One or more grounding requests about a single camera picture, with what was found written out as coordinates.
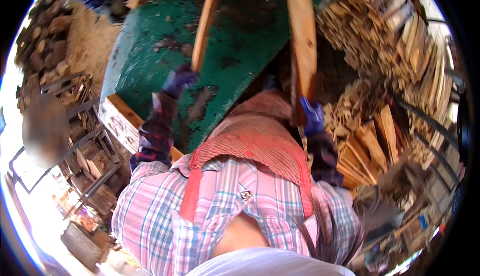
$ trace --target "shirt sleeve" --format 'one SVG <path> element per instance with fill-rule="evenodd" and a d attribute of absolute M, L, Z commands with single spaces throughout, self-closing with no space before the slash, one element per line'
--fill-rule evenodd
<path fill-rule="evenodd" d="M 165 92 L 152 93 L 152 111 L 138 128 L 139 151 L 130 158 L 132 173 L 141 162 L 159 161 L 166 167 L 171 166 L 172 123 L 177 115 L 177 108 L 177 102 Z"/>
<path fill-rule="evenodd" d="M 342 186 L 343 175 L 337 171 L 337 149 L 332 135 L 325 131 L 307 136 L 307 150 L 313 154 L 311 176 L 314 181 L 325 181 L 333 186 Z"/>

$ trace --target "red apron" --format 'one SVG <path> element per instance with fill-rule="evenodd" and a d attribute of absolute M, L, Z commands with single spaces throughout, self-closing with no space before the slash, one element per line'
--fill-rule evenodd
<path fill-rule="evenodd" d="M 303 214 L 309 218 L 313 213 L 309 199 L 313 182 L 307 159 L 303 148 L 283 126 L 291 112 L 291 105 L 278 91 L 261 92 L 238 105 L 192 153 L 180 216 L 194 221 L 202 166 L 219 155 L 232 155 L 260 162 L 298 185 Z"/>

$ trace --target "person's arm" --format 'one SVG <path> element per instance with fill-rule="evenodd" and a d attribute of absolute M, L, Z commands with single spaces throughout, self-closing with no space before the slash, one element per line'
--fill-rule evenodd
<path fill-rule="evenodd" d="M 170 149 L 173 145 L 172 123 L 177 116 L 177 99 L 183 88 L 197 80 L 198 73 L 192 72 L 189 64 L 184 64 L 171 72 L 161 92 L 152 93 L 152 111 L 139 128 L 139 152 L 130 158 L 130 171 L 133 173 L 141 162 L 159 161 L 167 168 L 171 166 Z"/>
<path fill-rule="evenodd" d="M 342 186 L 343 175 L 337 171 L 338 153 L 332 135 L 325 132 L 323 111 L 315 102 L 312 107 L 306 98 L 300 99 L 307 115 L 304 133 L 307 136 L 307 150 L 313 154 L 311 176 L 315 181 L 325 181 L 334 186 Z"/>

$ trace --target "shirt button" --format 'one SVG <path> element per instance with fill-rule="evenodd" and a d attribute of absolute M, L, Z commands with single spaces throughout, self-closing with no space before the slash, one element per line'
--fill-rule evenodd
<path fill-rule="evenodd" d="M 247 201 L 252 196 L 249 190 L 244 190 L 243 192 L 240 193 L 240 195 L 243 201 Z"/>

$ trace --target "purple glove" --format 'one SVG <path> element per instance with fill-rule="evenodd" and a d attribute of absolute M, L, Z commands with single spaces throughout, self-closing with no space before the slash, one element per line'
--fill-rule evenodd
<path fill-rule="evenodd" d="M 303 97 L 300 99 L 300 104 L 303 107 L 303 111 L 305 111 L 305 115 L 307 116 L 307 124 L 305 125 L 304 133 L 306 136 L 310 134 L 315 134 L 325 130 L 324 126 L 324 112 L 321 109 L 320 105 L 317 101 L 313 108 L 311 107 L 307 98 Z"/>
<path fill-rule="evenodd" d="M 170 93 L 174 99 L 182 95 L 183 88 L 195 83 L 200 74 L 191 70 L 190 63 L 180 65 L 176 72 L 170 71 L 163 84 L 163 90 Z"/>

